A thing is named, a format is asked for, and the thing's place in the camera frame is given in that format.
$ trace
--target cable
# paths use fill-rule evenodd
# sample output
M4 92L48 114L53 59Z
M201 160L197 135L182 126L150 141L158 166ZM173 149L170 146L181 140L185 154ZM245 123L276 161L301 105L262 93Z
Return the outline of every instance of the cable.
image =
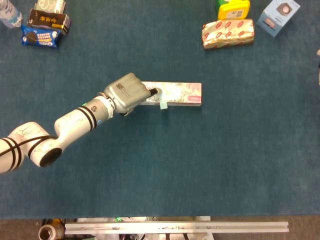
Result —
M22 141L22 142L20 142L18 145L12 146L12 147L10 147L9 149L1 152L1 153L0 153L0 157L3 156L3 155L5 155L5 154L7 154L7 153L9 153L9 152L11 152L11 151L13 151L14 149L19 148L20 146L22 146L22 145L24 145L24 144L27 144L27 143L32 142L32 141L34 141L34 140L43 139L43 138L48 138L48 136L47 136L47 135L46 135L46 136L37 136L37 137L31 138L31 139Z

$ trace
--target metal bar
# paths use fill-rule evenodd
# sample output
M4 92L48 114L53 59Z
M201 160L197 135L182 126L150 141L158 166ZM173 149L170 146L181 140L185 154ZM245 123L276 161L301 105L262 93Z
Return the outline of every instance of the metal bar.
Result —
M74 222L65 234L286 233L288 222Z

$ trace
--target gray floor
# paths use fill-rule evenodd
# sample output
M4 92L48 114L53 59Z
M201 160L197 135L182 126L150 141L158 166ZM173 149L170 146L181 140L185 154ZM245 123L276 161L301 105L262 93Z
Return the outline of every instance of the gray floor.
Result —
M320 216L212 217L213 221L286 221L289 233L214 234L214 240L320 240ZM0 220L0 240L37 240L41 220Z

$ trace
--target black stripe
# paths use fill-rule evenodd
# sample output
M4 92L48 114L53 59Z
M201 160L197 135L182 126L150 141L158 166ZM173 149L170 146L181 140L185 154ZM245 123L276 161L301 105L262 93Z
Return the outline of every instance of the black stripe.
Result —
M90 109L87 108L86 106L81 106L80 108L86 109L90 113L90 115L91 115L91 117L93 119L93 122L94 122L94 127L93 128L95 129L97 127L97 119L96 119L95 115L93 114L93 112L90 111Z
M12 164L11 164L11 167L9 168L8 172L12 170L12 168L14 167L15 163L16 163L16 150L13 148L13 146L11 145L11 143L5 139L5 138L0 138L1 140L5 141L9 146L10 146L10 149L11 149L11 152L12 152Z
M40 141L37 141L35 144L33 144L33 146L28 151L28 157L30 158L32 151L36 148L36 146L38 146L40 143L42 143L43 141L48 140L48 139L54 139L54 137L44 136Z
M89 115L83 109L81 109L79 107L77 108L77 110L81 111L86 116L86 118L88 119L88 121L90 123L90 131L91 131L92 130L92 122L91 122Z
M15 168L13 169L13 170L15 170L15 169L17 169L17 168L20 166L21 161L22 161L21 148L19 147L18 143L17 143L15 140L13 140L11 137L8 137L8 139L10 139L10 140L14 143L16 149L18 150L18 163L17 163L17 165L15 166Z

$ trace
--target box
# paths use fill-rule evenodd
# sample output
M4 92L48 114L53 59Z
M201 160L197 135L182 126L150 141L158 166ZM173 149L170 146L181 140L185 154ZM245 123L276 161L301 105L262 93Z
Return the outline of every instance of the box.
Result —
M219 20L203 25L202 42L205 49L249 44L254 40L252 19Z
M168 106L201 106L202 84L196 82L143 81L147 89L159 88ZM154 95L141 105L160 105L159 96Z
M31 9L27 25L33 28L61 30L67 35L71 21L67 14L54 12L45 12L36 9Z
M300 5L293 0L273 0L262 12L257 24L275 37L299 8Z
M249 0L216 0L218 20L245 19L250 10Z
M47 13L63 14L65 6L64 0L38 0L34 8Z

